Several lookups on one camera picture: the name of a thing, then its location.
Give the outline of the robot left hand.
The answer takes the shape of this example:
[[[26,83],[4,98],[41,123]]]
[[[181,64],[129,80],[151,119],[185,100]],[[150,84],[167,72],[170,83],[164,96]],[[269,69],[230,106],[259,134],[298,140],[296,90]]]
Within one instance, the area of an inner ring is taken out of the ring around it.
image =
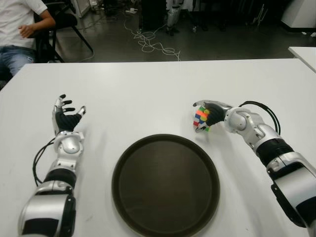
[[[73,132],[86,113],[86,106],[82,106],[77,113],[67,115],[66,113],[68,112],[74,112],[75,108],[64,108],[65,105],[72,104],[72,100],[65,100],[65,98],[65,94],[60,95],[56,99],[52,110],[52,124],[55,136],[64,131]]]

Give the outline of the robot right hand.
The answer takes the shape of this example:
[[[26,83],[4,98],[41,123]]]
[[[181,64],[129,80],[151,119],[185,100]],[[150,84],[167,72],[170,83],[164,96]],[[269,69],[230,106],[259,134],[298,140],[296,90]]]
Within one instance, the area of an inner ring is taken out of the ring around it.
[[[208,109],[210,114],[208,115],[206,122],[195,129],[196,132],[204,131],[208,126],[224,121],[226,112],[232,108],[232,106],[226,103],[212,100],[200,100],[194,102],[193,107],[197,106],[203,106],[205,109]]]

